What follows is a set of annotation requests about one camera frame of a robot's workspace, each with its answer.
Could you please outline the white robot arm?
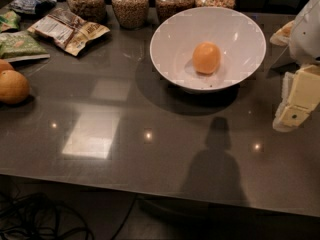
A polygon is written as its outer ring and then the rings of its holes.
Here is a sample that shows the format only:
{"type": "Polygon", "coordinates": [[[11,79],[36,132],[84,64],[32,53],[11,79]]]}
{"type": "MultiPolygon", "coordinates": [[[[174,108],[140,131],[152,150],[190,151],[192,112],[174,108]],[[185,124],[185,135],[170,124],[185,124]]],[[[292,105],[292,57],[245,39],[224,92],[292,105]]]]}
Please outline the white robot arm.
{"type": "Polygon", "coordinates": [[[284,47],[272,69],[297,63],[295,73],[286,72],[282,82],[282,102],[273,128],[280,132],[297,129],[320,104],[320,0],[309,0],[294,20],[270,38],[284,47]]]}

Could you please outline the bread piece behind arm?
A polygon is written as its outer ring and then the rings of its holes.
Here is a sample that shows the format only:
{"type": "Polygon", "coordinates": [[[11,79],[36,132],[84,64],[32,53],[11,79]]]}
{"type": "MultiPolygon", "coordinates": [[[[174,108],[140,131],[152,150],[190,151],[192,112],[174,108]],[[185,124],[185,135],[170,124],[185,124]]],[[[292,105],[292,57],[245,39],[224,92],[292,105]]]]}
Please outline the bread piece behind arm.
{"type": "Polygon", "coordinates": [[[277,46],[287,46],[289,43],[291,30],[293,28],[294,21],[290,21],[278,29],[270,38],[270,43],[277,46]]]}

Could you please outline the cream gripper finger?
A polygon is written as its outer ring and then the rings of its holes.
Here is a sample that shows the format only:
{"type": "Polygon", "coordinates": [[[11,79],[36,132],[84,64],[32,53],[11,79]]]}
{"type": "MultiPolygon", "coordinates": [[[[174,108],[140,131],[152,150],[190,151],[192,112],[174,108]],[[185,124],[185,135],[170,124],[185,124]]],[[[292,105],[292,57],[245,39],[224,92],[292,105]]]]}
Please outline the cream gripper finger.
{"type": "Polygon", "coordinates": [[[302,65],[294,74],[290,95],[281,98],[273,128],[279,132],[290,132],[299,128],[320,104],[320,66],[302,65]]]}
{"type": "Polygon", "coordinates": [[[286,72],[282,82],[282,98],[284,100],[287,100],[290,95],[293,80],[294,80],[294,74],[290,72],[286,72]]]}

